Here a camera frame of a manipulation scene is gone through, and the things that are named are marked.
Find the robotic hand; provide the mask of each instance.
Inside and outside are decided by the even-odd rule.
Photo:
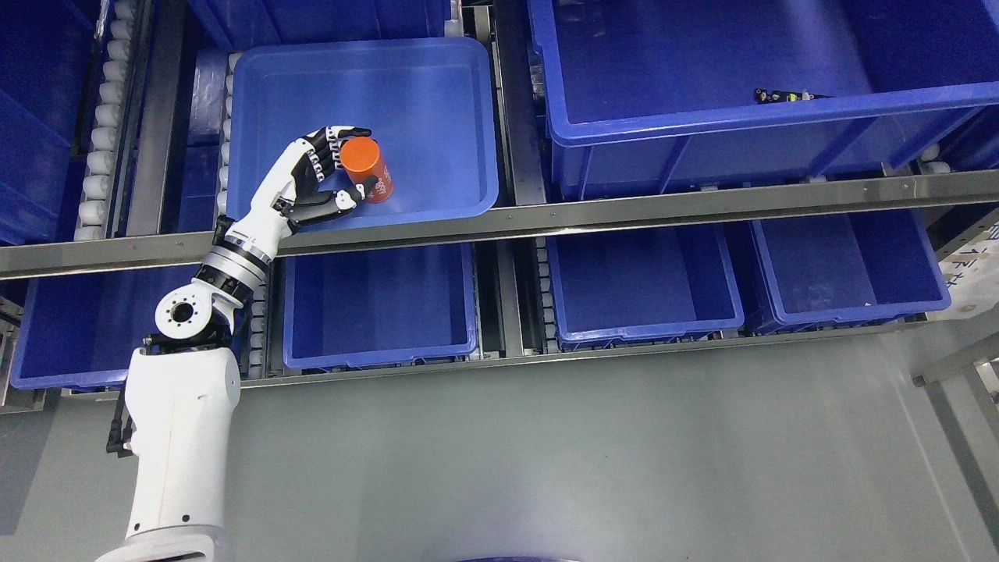
[[[232,560],[223,529],[223,489],[240,376],[229,346],[234,314],[267,278],[283,238],[302,226],[349,214],[375,177],[337,192],[319,184],[340,169],[358,127],[326,127],[285,149],[261,182],[245,218],[218,229],[189,285],[156,306],[158,334],[129,365],[125,403],[136,425],[126,446],[139,456],[124,545],[98,562]]]

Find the blue plastic bin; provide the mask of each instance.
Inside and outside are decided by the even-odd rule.
[[[565,199],[897,168],[999,103],[992,2],[528,6]],[[756,88],[833,97],[757,105]]]
[[[476,349],[472,246],[291,258],[285,364],[362,368],[458,358]]]
[[[197,266],[34,279],[14,350],[16,388],[115,386],[132,351],[155,331],[153,307]]]
[[[500,192],[489,55],[467,37],[261,47],[236,67],[229,213],[241,218],[288,143],[326,125],[372,129],[396,188],[306,231],[482,214]],[[349,186],[347,174],[323,189]]]
[[[913,211],[770,219],[727,228],[752,332],[882,324],[950,306]]]
[[[999,167],[999,107],[986,108],[942,144],[940,159],[955,171]]]
[[[562,348],[701,338],[742,325],[721,227],[547,239]]]
[[[189,0],[219,47],[441,37],[450,0]]]
[[[55,238],[97,5],[0,2],[2,242]]]

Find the steel shelf beam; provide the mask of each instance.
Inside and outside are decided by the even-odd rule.
[[[472,218],[304,232],[281,257],[802,215],[999,201],[999,170],[497,207]],[[0,248],[0,279],[198,263],[211,233]]]
[[[414,375],[427,373],[460,373],[470,369],[490,369],[494,367],[507,367],[510,365],[534,365],[539,363],[559,363],[563,361],[584,361],[590,359],[607,359],[611,357],[652,355],[661,353],[682,353],[688,351],[699,351],[703,349],[729,349],[736,347],[748,347],[755,345],[776,345],[794,342],[804,342],[813,340],[825,340],[831,338],[862,337],[872,334],[885,334],[899,332],[924,326],[925,322],[893,322],[881,326],[864,326],[860,328],[827,328],[808,332],[774,334],[769,336],[749,336],[733,338],[717,338],[698,341],[685,341],[663,344],[644,344],[624,347],[614,347],[608,349],[591,349],[583,351],[566,351],[562,353],[548,353],[544,355],[524,355],[508,356],[497,359],[481,359],[477,361],[458,361],[455,363],[436,363],[428,365],[407,365],[402,367],[385,367],[378,369],[364,369],[360,371],[341,371],[333,373],[317,374],[291,374],[287,376],[273,376],[264,379],[243,380],[243,389],[268,388],[274,386],[291,386],[297,384],[317,384],[344,380],[356,380],[378,377],[395,377],[400,375]],[[114,400],[118,391],[105,392],[85,392],[77,393],[69,389],[62,391],[62,396],[77,400]]]

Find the metal shelf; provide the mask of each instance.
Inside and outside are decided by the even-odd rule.
[[[496,310],[484,322],[490,343],[480,350],[483,358],[458,363],[390,367],[365,371],[302,374],[282,364],[280,321],[268,321],[265,378],[247,380],[246,388],[303,384],[359,377],[391,376],[430,371],[488,368],[504,365],[567,361],[620,355],[668,353],[766,345],[827,337],[881,333],[918,326],[920,322],[886,326],[817,330],[775,336],[714,334],[703,341],[611,349],[544,353],[543,312],[533,239],[581,232],[639,229],[698,223],[768,219],[802,215],[873,211],[945,205],[991,205],[999,202],[999,171],[941,175],[890,175],[828,183],[800,183],[695,193],[655,195],[626,199],[571,203],[544,203],[544,174],[537,136],[536,113],[527,57],[523,5],[498,0],[492,6],[466,8],[466,19],[490,48],[496,78],[496,116],[499,130],[498,159],[505,186],[497,207],[467,219],[387,226],[344,231],[301,233],[285,240],[279,257],[372,250],[401,246],[477,242],[490,267],[479,267],[489,276],[491,290],[480,291],[482,312]],[[158,71],[181,81],[178,57],[164,56],[150,63]],[[162,105],[169,109],[171,100]],[[175,125],[177,111],[164,110],[161,125]],[[142,116],[143,123],[153,119]],[[141,189],[164,191],[165,178],[176,162],[169,150],[147,152],[150,169],[158,171]],[[0,248],[0,280],[79,274],[194,264],[209,252],[212,233],[160,234]],[[282,318],[282,264],[276,263],[269,290],[268,318]]]
[[[495,207],[467,219],[286,239],[279,257],[999,201],[999,170],[886,177],[573,203]],[[0,280],[198,263],[210,232],[0,248]]]

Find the orange cylinder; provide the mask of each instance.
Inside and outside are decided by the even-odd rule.
[[[340,149],[340,163],[354,183],[361,183],[370,176],[378,178],[378,184],[368,197],[369,203],[381,203],[392,195],[394,185],[392,174],[382,158],[382,149],[369,137],[357,137],[344,143]]]

